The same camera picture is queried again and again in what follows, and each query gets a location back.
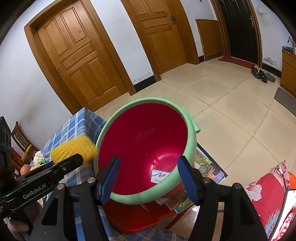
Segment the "white crumpled bag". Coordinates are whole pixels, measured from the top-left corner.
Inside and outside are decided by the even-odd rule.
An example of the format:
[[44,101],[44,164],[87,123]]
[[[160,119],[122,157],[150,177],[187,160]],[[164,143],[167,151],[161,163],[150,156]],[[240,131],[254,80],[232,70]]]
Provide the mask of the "white crumpled bag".
[[33,159],[34,166],[40,165],[42,159],[45,159],[44,154],[41,151],[37,151]]

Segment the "green rim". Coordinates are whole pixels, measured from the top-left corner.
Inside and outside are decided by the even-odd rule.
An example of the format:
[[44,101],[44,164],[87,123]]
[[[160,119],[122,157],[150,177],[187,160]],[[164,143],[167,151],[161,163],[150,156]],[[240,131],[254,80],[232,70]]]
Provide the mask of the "green rim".
[[[184,118],[186,125],[187,125],[187,144],[184,150],[183,155],[186,156],[188,162],[190,164],[193,163],[194,161],[194,156],[196,152],[196,133],[200,131],[199,127],[193,120],[193,118],[189,115],[189,113],[184,109],[181,108],[180,106],[176,105],[175,103],[162,99],[162,98],[156,98],[156,97],[147,97],[147,98],[142,98],[138,100],[134,100],[125,106],[121,107],[118,111],[116,111],[111,118],[107,121],[105,126],[103,127],[98,140],[96,142],[96,148],[97,148],[97,153],[94,158],[94,172],[95,174],[98,173],[98,151],[99,147],[101,145],[101,142],[103,140],[103,137],[105,133],[107,132],[108,128],[112,124],[112,122],[124,111],[127,109],[138,105],[138,104],[143,104],[143,103],[148,103],[148,102],[154,102],[154,103],[162,103],[162,104],[167,104],[177,110],[182,117]],[[157,198],[162,197],[166,193],[168,193],[170,190],[172,190],[175,186],[179,184],[181,181],[181,177],[178,172],[177,166],[173,169],[173,171],[159,184],[156,184],[155,186],[140,192],[136,194],[131,194],[131,195],[120,195],[116,193],[111,193],[110,198],[113,199],[116,202],[124,203],[124,204],[143,204],[147,202],[151,202]]]

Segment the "metal screw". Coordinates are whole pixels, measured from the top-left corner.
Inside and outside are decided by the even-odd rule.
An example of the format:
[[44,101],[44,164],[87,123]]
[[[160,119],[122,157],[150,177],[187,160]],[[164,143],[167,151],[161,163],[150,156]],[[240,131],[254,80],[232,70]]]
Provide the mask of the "metal screw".
[[95,180],[96,179],[94,177],[90,177],[90,178],[87,179],[87,182],[88,183],[93,183],[93,182],[95,182]]
[[239,183],[234,183],[233,186],[236,189],[241,189],[242,188],[242,186]]
[[210,183],[210,182],[211,182],[211,179],[208,178],[208,177],[205,177],[205,178],[203,179],[203,182],[204,182],[204,183]]
[[59,189],[59,190],[62,190],[64,187],[65,187],[64,184],[58,184],[58,185],[57,185],[57,189]]

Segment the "blue plaid tablecloth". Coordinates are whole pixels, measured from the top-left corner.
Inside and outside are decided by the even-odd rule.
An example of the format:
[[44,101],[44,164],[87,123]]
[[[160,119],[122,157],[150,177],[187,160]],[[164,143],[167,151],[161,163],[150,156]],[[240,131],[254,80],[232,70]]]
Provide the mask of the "blue plaid tablecloth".
[[[84,133],[86,134],[93,143],[96,143],[98,136],[106,124],[106,121],[101,117],[97,116],[95,113],[91,112],[87,108],[82,108],[75,115],[73,115],[44,145],[41,149],[42,153],[50,161],[49,152],[54,147],[73,139],[74,137]],[[60,181],[66,186],[81,184],[88,177],[94,176],[92,170],[92,163],[84,163],[81,167],[75,169],[74,171],[68,173]],[[136,240],[167,240],[167,241],[185,241],[188,238],[178,235],[169,230],[165,230],[158,227],[152,227],[140,232],[132,234],[122,234],[112,228],[106,218],[105,212],[102,207],[98,207],[106,233],[109,240],[116,241],[136,241]],[[78,241],[85,241],[81,217],[80,217],[80,205],[79,203],[74,203],[75,210],[75,223]]]

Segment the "tiled floor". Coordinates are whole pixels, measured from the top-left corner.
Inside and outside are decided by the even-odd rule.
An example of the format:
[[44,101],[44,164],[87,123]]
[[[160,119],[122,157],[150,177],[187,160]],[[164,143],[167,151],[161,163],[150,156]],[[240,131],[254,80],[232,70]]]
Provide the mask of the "tiled floor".
[[[184,64],[161,77],[162,81],[133,96],[126,93],[96,113],[108,119],[134,99],[165,98],[185,107],[199,125],[197,141],[228,174],[224,185],[247,185],[284,160],[296,174],[296,117],[274,100],[278,77],[265,84],[249,69],[216,59]],[[189,236],[197,211],[192,208],[171,230]],[[213,240],[218,240],[222,218],[219,214]]]

